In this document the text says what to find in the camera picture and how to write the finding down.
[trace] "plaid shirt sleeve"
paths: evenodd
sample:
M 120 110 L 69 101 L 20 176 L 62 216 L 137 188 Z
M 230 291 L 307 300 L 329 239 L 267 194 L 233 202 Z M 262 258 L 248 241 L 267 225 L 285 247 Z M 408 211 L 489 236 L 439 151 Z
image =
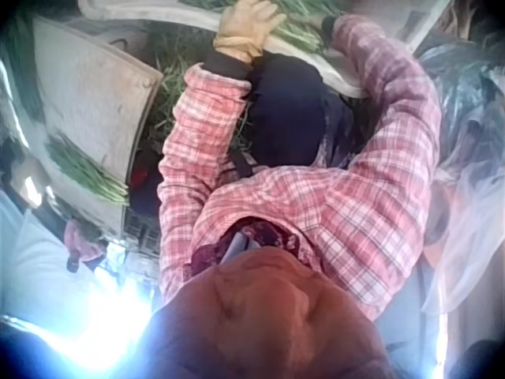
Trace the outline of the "plaid shirt sleeve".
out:
M 375 318 L 423 249 L 440 105 L 421 66 L 366 19 L 338 19 L 334 48 L 352 59 L 382 113 L 364 151 L 327 190 L 317 243 L 325 273 Z
M 185 75 L 187 89 L 174 108 L 174 130 L 163 146 L 159 164 L 163 183 L 158 188 L 162 230 L 160 278 L 162 293 L 169 295 L 184 282 L 183 266 L 191 258 L 193 226 L 216 187 L 220 167 L 242 99 L 250 90 L 247 81 L 220 77 L 192 67 Z

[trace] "beige glove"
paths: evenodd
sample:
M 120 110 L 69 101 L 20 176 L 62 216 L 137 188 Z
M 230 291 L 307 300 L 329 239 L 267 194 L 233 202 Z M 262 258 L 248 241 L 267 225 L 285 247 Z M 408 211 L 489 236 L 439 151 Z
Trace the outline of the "beige glove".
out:
M 278 6 L 269 1 L 238 0 L 221 16 L 214 48 L 250 64 L 263 54 L 263 45 L 272 30 L 285 19 L 275 15 Z

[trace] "pink plaid shirt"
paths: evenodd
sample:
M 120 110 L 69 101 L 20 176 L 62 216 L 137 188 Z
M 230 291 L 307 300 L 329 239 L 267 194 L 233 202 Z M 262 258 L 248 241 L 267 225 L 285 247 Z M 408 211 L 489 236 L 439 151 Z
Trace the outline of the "pink plaid shirt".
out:
M 423 249 L 439 154 L 436 90 L 410 54 L 362 17 L 339 18 L 333 46 L 352 58 L 382 110 L 375 135 L 347 171 L 266 168 L 221 186 L 250 83 L 200 66 L 188 70 L 159 165 L 166 300 L 188 279 L 196 249 L 216 244 L 245 217 L 298 236 L 298 259 L 348 291 L 371 320 L 410 275 Z

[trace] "plastic bag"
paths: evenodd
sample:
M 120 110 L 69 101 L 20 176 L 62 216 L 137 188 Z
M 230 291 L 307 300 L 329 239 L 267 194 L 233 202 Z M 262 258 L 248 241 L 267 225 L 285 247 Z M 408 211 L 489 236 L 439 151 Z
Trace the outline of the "plastic bag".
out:
M 443 108 L 425 253 L 440 260 L 423 310 L 448 313 L 505 239 L 505 66 L 477 45 L 434 38 L 420 57 Z

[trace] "white crate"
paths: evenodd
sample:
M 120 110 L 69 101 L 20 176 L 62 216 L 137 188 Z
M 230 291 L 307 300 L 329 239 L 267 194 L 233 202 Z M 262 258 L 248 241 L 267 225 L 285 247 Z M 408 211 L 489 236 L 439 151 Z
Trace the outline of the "white crate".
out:
M 381 24 L 390 36 L 399 38 L 414 51 L 436 23 L 450 0 L 335 0 L 340 9 L 364 14 Z M 186 6 L 178 0 L 78 0 L 81 12 L 94 20 L 153 20 L 186 24 L 216 31 L 219 15 Z M 366 97 L 366 92 L 349 61 L 331 51 L 331 63 L 317 54 L 307 54 L 271 36 L 265 49 L 298 57 L 315 66 L 324 82 L 350 97 Z

